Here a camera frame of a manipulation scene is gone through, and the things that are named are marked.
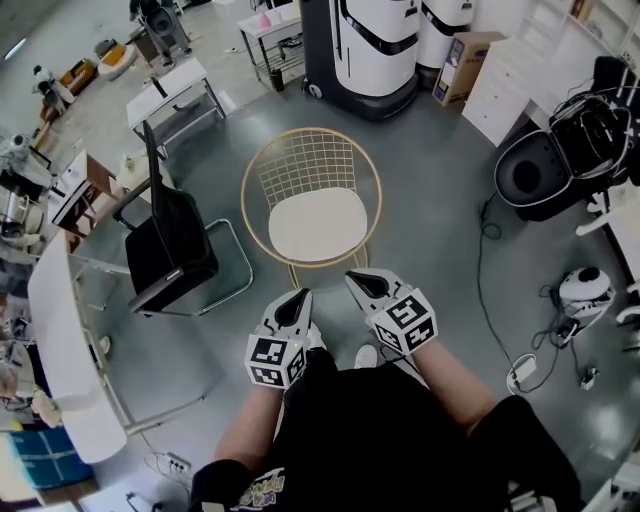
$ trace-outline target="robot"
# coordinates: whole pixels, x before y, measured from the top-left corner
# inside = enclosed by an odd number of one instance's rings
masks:
[[[416,71],[422,89],[433,89],[447,59],[453,35],[468,32],[475,0],[421,0],[420,42]]]
[[[566,322],[558,333],[564,348],[571,338],[593,326],[613,304],[616,294],[611,279],[595,267],[579,268],[564,278],[558,289]]]
[[[418,1],[300,2],[303,90],[369,120],[404,109],[417,94]]]
[[[422,292],[388,270],[361,268],[345,276],[365,322],[378,340],[408,356],[438,334],[433,308]],[[320,332],[311,321],[313,295],[307,288],[273,301],[249,336],[245,366],[254,384],[289,389],[300,377],[306,353]]]

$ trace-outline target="concrete floor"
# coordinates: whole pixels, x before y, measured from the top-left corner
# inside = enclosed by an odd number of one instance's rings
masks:
[[[189,7],[180,19],[192,39],[193,56],[207,70],[211,86],[227,113],[243,108],[271,90],[269,84],[256,80],[240,31],[224,24],[215,4]],[[240,53],[225,51],[231,47],[238,48]],[[177,48],[173,49],[173,55],[178,65],[184,62]],[[57,140],[49,155],[54,169],[64,169],[75,155],[86,149],[117,174],[122,155],[144,147],[139,139],[131,137],[126,105],[146,86],[149,73],[146,61],[138,56],[133,66],[115,81],[98,77],[78,95],[65,115],[53,125]],[[284,78],[290,80],[303,73],[304,69],[298,66],[287,71]]]
[[[111,374],[136,418],[179,405],[210,387],[204,403],[147,434],[156,450],[176,453],[194,469],[210,460],[249,389],[243,366],[247,335],[266,305],[291,286],[286,268],[264,253],[244,227],[243,173],[263,144],[305,126],[341,131],[370,154],[383,187],[383,212],[369,244],[371,265],[392,269],[419,286],[437,312],[440,338],[449,350],[499,397],[508,395],[509,364],[489,332],[475,288],[478,214],[494,191],[500,151],[460,117],[459,109],[442,108],[426,94],[401,115],[371,124],[305,97],[292,84],[285,93],[266,94],[226,122],[194,135],[167,162],[177,185],[196,199],[205,222],[226,217],[235,225],[256,271],[253,287],[202,318],[144,318],[127,312],[133,289],[123,279],[107,311],[94,314],[98,334],[112,337]],[[597,364],[601,372],[595,387],[580,389],[571,354],[563,351],[548,382],[527,396],[576,468],[584,499],[626,458],[640,426],[640,360],[620,352],[629,334],[614,320],[626,300],[623,273],[602,232],[574,235],[575,226],[587,218],[584,206],[576,205],[547,222],[525,223],[497,200],[491,220],[501,225],[503,237],[486,242],[483,274],[487,307],[512,357],[530,352],[533,334],[553,317],[549,301],[538,296],[543,285],[557,284],[576,267],[593,265],[611,276],[619,292],[610,313],[576,340],[580,363]],[[113,221],[105,221],[82,251],[123,262],[125,235]],[[219,259],[222,269],[238,265],[225,255]],[[340,368],[348,368],[370,339],[343,285],[346,268],[300,276],[313,289],[313,319]],[[216,282],[209,285],[203,293],[215,294]],[[538,351],[533,380],[547,372],[553,355],[549,345]],[[98,465],[107,490],[84,500],[85,505],[92,509],[92,503],[100,503],[106,510],[105,500],[122,504],[126,491],[184,500],[183,489],[145,468],[147,452],[138,437]]]

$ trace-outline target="cable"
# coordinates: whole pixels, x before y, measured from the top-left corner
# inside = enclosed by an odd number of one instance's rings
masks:
[[[610,92],[610,91],[617,91],[618,89],[633,89],[633,90],[637,90],[640,89],[639,85],[620,85],[618,87],[609,87],[607,89],[601,89],[599,91],[583,91],[583,92],[579,92],[578,94],[576,94],[575,96],[569,98],[568,100],[563,101],[562,103],[560,103],[556,109],[553,111],[553,117],[555,117],[555,115],[558,113],[559,110],[561,110],[562,108],[564,108],[564,105],[566,105],[567,103],[571,102],[571,101],[576,101],[579,98],[582,98],[583,96],[589,96],[589,95],[597,95],[597,94],[601,94],[603,92]]]
[[[507,361],[509,361],[509,365],[511,369],[513,369],[513,361],[511,359],[511,356],[509,355],[509,352],[507,352],[507,349],[505,348],[504,343],[502,343],[500,336],[498,336],[498,333],[496,332],[495,328],[493,327],[493,324],[491,323],[491,318],[489,318],[489,312],[487,311],[487,306],[484,302],[484,296],[482,295],[483,241],[485,237],[488,238],[489,240],[500,240],[502,238],[502,229],[500,228],[500,226],[498,226],[493,222],[487,222],[487,219],[489,217],[489,206],[491,205],[491,202],[495,199],[497,195],[498,195],[498,192],[494,192],[493,195],[489,198],[489,200],[485,201],[484,206],[482,207],[482,212],[480,213],[480,239],[478,242],[476,287],[478,290],[478,299],[480,301],[480,306],[482,307],[482,312],[484,313],[484,318],[487,322],[487,325],[489,326],[489,330],[491,331],[491,334],[493,334],[493,337],[495,338],[496,342],[498,343],[498,346],[502,350],[502,353],[507,358]]]
[[[167,480],[170,480],[173,483],[182,487],[187,493],[187,500],[189,500],[189,496],[191,494],[191,487],[185,484],[185,482],[181,478],[182,475],[184,474],[184,469],[179,470],[177,466],[174,468],[171,464],[167,463],[167,461],[165,460],[165,457],[167,457],[168,454],[156,451],[156,449],[147,439],[147,436],[144,435],[144,432],[141,432],[140,436],[142,437],[146,445],[149,447],[149,453],[144,457],[145,465],[154,473],[157,473],[160,476],[163,476],[164,478],[166,478]],[[153,455],[155,457],[155,469],[151,464],[149,464],[149,461],[147,460],[147,457],[149,455]],[[166,469],[163,471],[163,469],[160,467],[160,463],[162,463],[164,466],[168,468],[168,473],[166,472]],[[175,478],[172,473],[173,470],[175,470],[176,472]]]
[[[578,380],[581,381],[582,378],[584,377],[584,372],[580,368],[580,363],[578,361],[578,354],[576,353],[574,338],[571,339],[570,344],[571,344],[571,353],[573,354],[573,366],[576,370],[576,376],[578,377]]]
[[[487,325],[489,326],[489,330],[491,331],[491,334],[493,335],[494,339],[498,343],[500,349],[504,353],[507,361],[509,361],[509,371],[507,372],[507,389],[509,389],[509,392],[511,394],[515,394],[513,393],[513,389],[509,385],[509,377],[512,375],[513,372],[515,372],[516,364],[527,356],[533,357],[534,360],[536,356],[533,353],[527,353],[519,356],[515,361],[511,359],[511,356],[509,355],[509,352],[507,351],[504,343],[502,342],[502,339],[500,338],[500,336],[498,336],[495,328],[493,327],[491,318],[489,317],[489,313],[487,311],[486,304],[484,302],[484,296],[482,293],[483,241],[485,238],[488,238],[489,240],[500,240],[500,238],[502,238],[502,229],[500,228],[500,226],[496,223],[488,222],[489,207],[491,206],[491,202],[495,199],[497,194],[498,194],[497,192],[494,192],[492,196],[487,201],[485,201],[482,207],[482,212],[480,213],[480,238],[478,243],[479,248],[478,248],[478,264],[477,264],[477,272],[476,272],[476,285],[478,289],[478,299],[480,301],[480,306],[482,307],[482,311],[487,321]],[[573,342],[574,332],[577,328],[577,324],[574,325],[571,332],[569,333],[569,336],[567,336],[567,338],[564,339],[564,344],[559,342],[558,332],[563,326],[565,318],[568,316],[565,313],[566,306],[563,305],[562,301],[560,300],[558,289],[554,286],[551,286],[551,285],[542,286],[538,291],[538,296],[541,298],[550,299],[552,304],[556,308],[556,314],[554,315],[553,319],[551,320],[551,322],[549,323],[549,326],[546,329],[543,329],[542,331],[538,331],[533,335],[533,337],[531,338],[531,348],[533,349],[533,351],[538,351],[542,346],[542,344],[544,343],[544,341],[548,340],[549,343],[553,347],[555,347],[556,352],[553,357],[553,362],[551,363],[551,368],[549,369],[547,374],[544,376],[544,378],[534,387],[530,389],[522,389],[522,387],[520,386],[520,383],[514,379],[514,384],[516,389],[523,394],[532,393],[533,391],[540,389],[547,382],[547,380],[549,380],[549,378],[551,377],[551,375],[553,374],[556,368],[556,363],[558,361],[558,355],[560,353],[560,350],[566,347],[567,341]]]
[[[398,356],[393,359],[387,359],[387,356],[385,356],[384,352],[382,351],[383,348],[387,348],[389,350],[391,350],[391,348],[387,347],[384,343],[380,344],[379,352],[380,352],[380,355],[382,356],[382,359],[384,359],[385,363],[397,363],[398,361],[404,361],[409,366],[411,366],[411,368],[413,368],[418,375],[420,375],[420,372],[418,371],[418,369],[415,367],[415,365],[411,361],[407,359],[407,356]]]

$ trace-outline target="black cable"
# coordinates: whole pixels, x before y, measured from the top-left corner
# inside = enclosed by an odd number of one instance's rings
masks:
[[[382,351],[383,348],[388,348],[389,350],[391,350],[391,348],[387,347],[384,343],[380,343],[379,352],[380,352],[380,355],[382,356],[382,359],[384,359],[385,363],[397,363],[398,361],[405,361],[409,366],[411,366],[411,368],[415,370],[415,372],[418,375],[420,375],[420,372],[418,371],[418,369],[415,367],[415,365],[411,361],[407,359],[407,356],[398,356],[393,359],[387,359],[387,356],[385,356],[384,352]]]
[[[505,348],[504,343],[502,342],[502,339],[500,338],[500,336],[498,336],[498,333],[496,332],[495,328],[493,327],[493,324],[491,323],[491,318],[489,317],[489,313],[487,312],[487,307],[484,302],[484,296],[482,294],[482,259],[483,259],[484,239],[488,238],[489,240],[500,240],[500,238],[502,238],[502,229],[500,228],[500,226],[493,222],[488,222],[489,207],[497,194],[498,194],[497,192],[494,192],[493,195],[487,201],[485,201],[482,207],[482,212],[480,213],[480,239],[478,243],[479,249],[478,249],[478,265],[477,265],[477,272],[476,272],[476,286],[478,289],[478,299],[480,301],[480,306],[482,307],[482,312],[484,313],[484,317],[487,321],[487,325],[489,326],[489,330],[491,331],[491,334],[495,338],[496,342],[498,343],[505,357],[509,361],[509,365],[510,365],[509,372],[512,372],[514,371],[513,361],[509,356],[509,352]],[[515,380],[516,388],[520,393],[523,393],[523,394],[528,394],[533,391],[536,391],[537,389],[540,389],[547,382],[547,380],[549,380],[549,377],[551,377],[551,374],[555,370],[560,350],[566,347],[566,345],[563,346],[563,344],[558,340],[559,338],[558,333],[560,332],[560,329],[564,323],[565,318],[568,316],[565,313],[566,306],[563,305],[562,301],[560,300],[558,288],[551,285],[544,285],[542,288],[540,288],[538,292],[538,296],[541,298],[550,299],[552,304],[556,308],[556,314],[554,315],[553,319],[551,320],[551,322],[549,323],[549,326],[546,329],[543,329],[542,331],[538,331],[533,335],[533,337],[531,338],[531,348],[534,351],[538,351],[542,346],[542,344],[544,343],[544,341],[548,340],[549,343],[553,347],[555,347],[556,353],[553,357],[553,362],[551,363],[551,368],[549,369],[549,372],[544,376],[542,381],[540,381],[540,383],[538,383],[534,387],[530,389],[522,389],[520,387],[520,383],[517,380]],[[574,353],[574,357],[576,360],[576,367],[577,367],[577,356],[575,356],[575,353]]]
[[[563,101],[562,103],[560,103],[555,108],[555,110],[553,111],[553,117],[555,117],[555,115],[558,113],[558,111],[563,109],[564,106],[567,103],[578,101],[579,99],[581,99],[581,98],[583,98],[585,96],[589,96],[589,95],[596,96],[596,95],[601,94],[603,92],[617,91],[618,89],[640,89],[640,86],[638,86],[638,85],[620,85],[618,87],[608,87],[607,89],[601,89],[599,91],[593,91],[593,92],[591,92],[591,91],[583,91],[583,92],[579,92],[575,96],[572,96],[571,98],[569,98],[569,99]]]
[[[580,362],[578,361],[578,354],[576,353],[574,338],[571,338],[570,344],[571,344],[571,353],[573,354],[573,365],[576,370],[576,376],[578,377],[579,381],[582,381],[582,379],[584,378],[584,374],[580,368]]]
[[[502,229],[500,229],[500,226],[498,226],[497,224],[494,224],[493,222],[487,222],[487,219],[489,217],[489,206],[491,205],[491,202],[495,199],[496,195],[498,195],[498,193],[494,192],[493,195],[487,201],[485,201],[484,206],[482,207],[482,212],[480,213],[480,238],[478,242],[476,287],[478,290],[478,300],[480,301],[480,306],[482,307],[482,312],[484,313],[484,318],[487,322],[487,325],[489,326],[489,330],[491,331],[491,334],[493,334],[493,337],[495,338],[496,342],[498,343],[498,346],[502,350],[502,353],[507,358],[507,361],[509,361],[510,368],[513,369],[513,360],[511,359],[509,352],[507,352],[507,349],[505,348],[504,343],[502,343],[500,336],[498,336],[498,333],[496,332],[496,330],[493,327],[493,324],[491,323],[491,318],[489,318],[487,306],[484,303],[484,296],[482,295],[483,241],[485,237],[488,238],[489,240],[500,240],[500,238],[502,238]]]

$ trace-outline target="shoe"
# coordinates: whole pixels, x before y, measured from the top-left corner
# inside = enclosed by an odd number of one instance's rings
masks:
[[[311,322],[311,327],[309,328],[307,337],[311,341],[309,350],[311,350],[312,348],[323,348],[327,350],[327,346],[324,344],[324,341],[322,341],[322,334],[320,334],[320,329],[318,329],[318,326],[313,322]]]
[[[356,354],[355,369],[375,368],[378,366],[378,351],[373,345],[363,345]]]

